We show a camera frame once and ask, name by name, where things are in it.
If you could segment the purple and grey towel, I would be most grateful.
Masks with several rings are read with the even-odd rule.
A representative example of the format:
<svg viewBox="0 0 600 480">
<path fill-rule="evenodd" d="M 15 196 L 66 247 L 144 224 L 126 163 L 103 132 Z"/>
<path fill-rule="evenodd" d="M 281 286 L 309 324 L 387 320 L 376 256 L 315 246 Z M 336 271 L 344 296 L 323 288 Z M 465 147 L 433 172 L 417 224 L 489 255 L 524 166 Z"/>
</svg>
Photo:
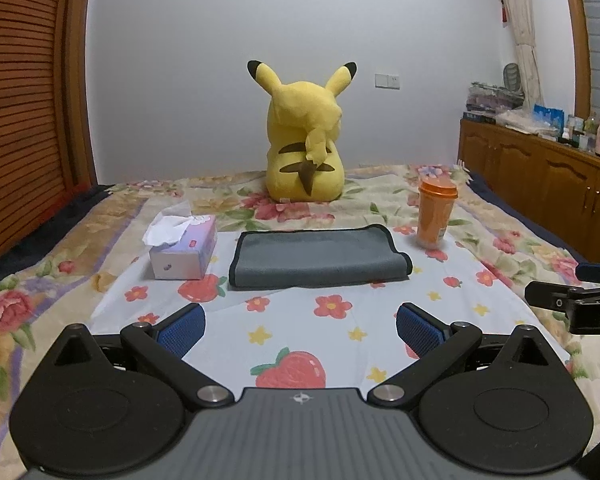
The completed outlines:
<svg viewBox="0 0 600 480">
<path fill-rule="evenodd" d="M 405 281 L 412 259 L 396 249 L 385 226 L 245 232 L 228 269 L 239 290 L 324 288 Z"/>
</svg>

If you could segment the wooden sideboard cabinet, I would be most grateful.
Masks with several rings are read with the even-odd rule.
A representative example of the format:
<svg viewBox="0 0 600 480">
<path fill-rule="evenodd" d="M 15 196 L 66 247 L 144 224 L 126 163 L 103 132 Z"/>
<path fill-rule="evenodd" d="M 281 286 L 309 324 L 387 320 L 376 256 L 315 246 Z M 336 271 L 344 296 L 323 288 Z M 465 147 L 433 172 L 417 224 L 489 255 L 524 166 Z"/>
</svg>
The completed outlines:
<svg viewBox="0 0 600 480">
<path fill-rule="evenodd" d="M 463 119 L 458 160 L 518 214 L 600 263 L 600 157 Z"/>
</svg>

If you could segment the white fruit print cloth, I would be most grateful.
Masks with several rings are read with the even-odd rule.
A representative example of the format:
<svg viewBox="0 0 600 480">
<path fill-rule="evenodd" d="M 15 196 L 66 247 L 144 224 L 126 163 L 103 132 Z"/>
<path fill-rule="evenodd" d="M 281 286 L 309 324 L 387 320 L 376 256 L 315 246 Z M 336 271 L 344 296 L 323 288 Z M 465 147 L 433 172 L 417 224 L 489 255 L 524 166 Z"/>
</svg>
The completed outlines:
<svg viewBox="0 0 600 480">
<path fill-rule="evenodd" d="M 239 396 L 247 387 L 367 392 L 416 360 L 415 347 L 396 332 L 396 312 L 405 301 L 446 324 L 469 322 L 485 333 L 539 324 L 516 294 L 452 240 L 433 255 L 405 235 L 394 240 L 414 263 L 407 280 L 331 288 L 230 288 L 235 233 L 219 234 L 200 281 L 156 281 L 148 257 L 141 256 L 106 292 L 90 329 L 115 334 L 200 304 L 206 327 L 184 360 Z"/>
</svg>

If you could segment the purple tissue box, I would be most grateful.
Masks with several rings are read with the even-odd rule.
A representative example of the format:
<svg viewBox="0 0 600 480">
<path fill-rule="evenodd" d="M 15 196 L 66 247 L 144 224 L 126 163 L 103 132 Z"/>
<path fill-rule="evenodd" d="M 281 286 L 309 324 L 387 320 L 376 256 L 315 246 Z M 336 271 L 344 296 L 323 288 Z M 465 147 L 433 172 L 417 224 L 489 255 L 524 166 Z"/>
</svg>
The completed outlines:
<svg viewBox="0 0 600 480">
<path fill-rule="evenodd" d="M 145 231 L 143 243 L 149 248 L 157 280 L 201 280 L 216 244 L 215 216 L 158 214 Z"/>
</svg>

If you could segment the floral bed sheet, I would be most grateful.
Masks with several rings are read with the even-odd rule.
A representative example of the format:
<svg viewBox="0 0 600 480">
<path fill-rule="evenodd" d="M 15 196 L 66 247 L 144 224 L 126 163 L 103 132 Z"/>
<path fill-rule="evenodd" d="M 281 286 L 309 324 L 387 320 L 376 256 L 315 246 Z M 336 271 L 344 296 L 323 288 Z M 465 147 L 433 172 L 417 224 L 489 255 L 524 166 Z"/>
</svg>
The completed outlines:
<svg viewBox="0 0 600 480">
<path fill-rule="evenodd" d="M 458 197 L 441 245 L 417 240 L 421 177 L 447 177 Z M 352 170 L 339 200 L 321 205 L 277 205 L 262 174 L 234 174 L 175 181 L 119 184 L 106 192 L 72 229 L 48 226 L 39 252 L 15 258 L 16 270 L 0 273 L 0 479 L 24 468 L 8 433 L 8 415 L 62 329 L 90 326 L 92 314 L 121 274 L 148 257 L 143 234 L 155 216 L 177 204 L 212 214 L 219 234 L 246 231 L 349 229 L 382 224 L 393 239 L 405 235 L 427 255 L 445 240 L 466 249 L 521 300 L 533 280 L 574 284 L 577 261 L 561 242 L 526 226 L 499 205 L 478 180 L 458 167 L 380 166 Z M 576 336 L 565 315 L 530 310 L 566 361 L 594 416 L 600 442 L 600 336 Z"/>
</svg>

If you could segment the orange lidded cup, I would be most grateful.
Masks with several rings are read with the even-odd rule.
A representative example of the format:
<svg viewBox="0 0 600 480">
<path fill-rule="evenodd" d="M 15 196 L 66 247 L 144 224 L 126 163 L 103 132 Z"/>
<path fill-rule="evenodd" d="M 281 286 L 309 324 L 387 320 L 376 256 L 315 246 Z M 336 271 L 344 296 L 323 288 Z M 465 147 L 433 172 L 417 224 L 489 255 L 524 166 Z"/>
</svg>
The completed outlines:
<svg viewBox="0 0 600 480">
<path fill-rule="evenodd" d="M 418 192 L 417 240 L 422 247 L 437 249 L 458 197 L 457 186 L 447 177 L 421 177 Z"/>
</svg>

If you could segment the blue picture box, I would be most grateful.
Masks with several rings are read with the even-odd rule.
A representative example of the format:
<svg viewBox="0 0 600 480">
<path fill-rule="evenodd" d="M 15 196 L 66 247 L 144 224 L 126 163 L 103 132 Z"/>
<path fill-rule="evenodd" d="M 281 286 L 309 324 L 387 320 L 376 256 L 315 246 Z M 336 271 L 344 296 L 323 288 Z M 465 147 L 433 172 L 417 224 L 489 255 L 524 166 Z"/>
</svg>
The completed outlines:
<svg viewBox="0 0 600 480">
<path fill-rule="evenodd" d="M 543 125 L 550 128 L 555 136 L 562 135 L 562 130 L 564 130 L 565 127 L 565 113 L 563 110 L 535 103 L 532 115 L 535 120 L 542 122 Z"/>
</svg>

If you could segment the stack of folded fabrics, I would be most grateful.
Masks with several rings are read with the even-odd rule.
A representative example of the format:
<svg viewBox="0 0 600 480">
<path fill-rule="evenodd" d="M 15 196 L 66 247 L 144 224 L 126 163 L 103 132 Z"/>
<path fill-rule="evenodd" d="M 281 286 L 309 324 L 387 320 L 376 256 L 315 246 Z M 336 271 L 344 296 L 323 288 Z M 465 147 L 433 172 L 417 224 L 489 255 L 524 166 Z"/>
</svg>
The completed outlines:
<svg viewBox="0 0 600 480">
<path fill-rule="evenodd" d="M 468 87 L 466 110 L 471 113 L 495 117 L 506 110 L 516 110 L 523 105 L 524 94 L 521 91 L 512 91 L 480 81 L 473 81 Z"/>
</svg>

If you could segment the small green fan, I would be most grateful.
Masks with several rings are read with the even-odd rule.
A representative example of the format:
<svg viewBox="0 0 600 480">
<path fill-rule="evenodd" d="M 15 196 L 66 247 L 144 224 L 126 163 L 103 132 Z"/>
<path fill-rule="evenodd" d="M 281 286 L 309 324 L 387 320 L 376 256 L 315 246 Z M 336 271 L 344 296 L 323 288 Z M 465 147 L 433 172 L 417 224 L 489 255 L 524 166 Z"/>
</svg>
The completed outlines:
<svg viewBox="0 0 600 480">
<path fill-rule="evenodd" d="M 522 91 L 522 79 L 517 63 L 507 63 L 503 67 L 503 82 L 504 87 L 510 92 Z"/>
</svg>

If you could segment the yellow Pikachu plush toy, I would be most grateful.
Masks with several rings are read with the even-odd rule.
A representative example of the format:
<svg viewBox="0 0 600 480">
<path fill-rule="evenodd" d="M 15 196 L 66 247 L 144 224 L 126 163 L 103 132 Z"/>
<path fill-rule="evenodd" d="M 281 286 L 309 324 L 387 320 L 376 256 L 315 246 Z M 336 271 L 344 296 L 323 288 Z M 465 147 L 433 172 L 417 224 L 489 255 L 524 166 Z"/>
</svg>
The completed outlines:
<svg viewBox="0 0 600 480">
<path fill-rule="evenodd" d="M 320 86 L 309 81 L 284 84 L 260 61 L 247 64 L 252 79 L 271 97 L 266 118 L 270 148 L 265 185 L 272 200 L 331 202 L 342 193 L 344 169 L 336 141 L 342 109 L 337 96 L 353 80 L 353 62 L 340 66 Z"/>
</svg>

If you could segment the wooden slatted door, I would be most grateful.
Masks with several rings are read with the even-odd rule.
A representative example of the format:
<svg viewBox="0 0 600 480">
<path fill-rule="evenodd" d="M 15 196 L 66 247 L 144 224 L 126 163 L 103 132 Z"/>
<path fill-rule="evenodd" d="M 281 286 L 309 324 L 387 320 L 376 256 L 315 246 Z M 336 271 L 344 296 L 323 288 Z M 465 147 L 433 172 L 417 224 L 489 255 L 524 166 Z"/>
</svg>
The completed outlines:
<svg viewBox="0 0 600 480">
<path fill-rule="evenodd" d="M 88 0 L 0 0 L 0 258 L 96 183 Z"/>
</svg>

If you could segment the beige curtain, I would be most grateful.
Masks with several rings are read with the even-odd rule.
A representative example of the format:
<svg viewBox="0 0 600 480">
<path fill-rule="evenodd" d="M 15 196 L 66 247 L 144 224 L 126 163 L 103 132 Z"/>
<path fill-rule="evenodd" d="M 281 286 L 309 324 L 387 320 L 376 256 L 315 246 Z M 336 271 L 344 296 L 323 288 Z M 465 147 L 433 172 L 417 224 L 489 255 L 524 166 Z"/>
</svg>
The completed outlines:
<svg viewBox="0 0 600 480">
<path fill-rule="evenodd" d="M 504 0 L 510 26 L 513 29 L 517 64 L 524 92 L 524 106 L 529 110 L 535 104 L 543 104 L 532 0 Z"/>
</svg>

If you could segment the white wall switch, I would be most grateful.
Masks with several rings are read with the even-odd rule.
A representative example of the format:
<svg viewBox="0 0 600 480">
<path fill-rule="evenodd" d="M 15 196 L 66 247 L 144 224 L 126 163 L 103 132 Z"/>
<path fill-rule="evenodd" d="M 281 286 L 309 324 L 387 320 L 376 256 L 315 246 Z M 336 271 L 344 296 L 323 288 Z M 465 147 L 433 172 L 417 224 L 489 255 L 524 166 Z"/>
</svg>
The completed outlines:
<svg viewBox="0 0 600 480">
<path fill-rule="evenodd" d="M 401 88 L 400 77 L 396 75 L 376 74 L 374 84 L 378 89 L 399 90 Z"/>
</svg>

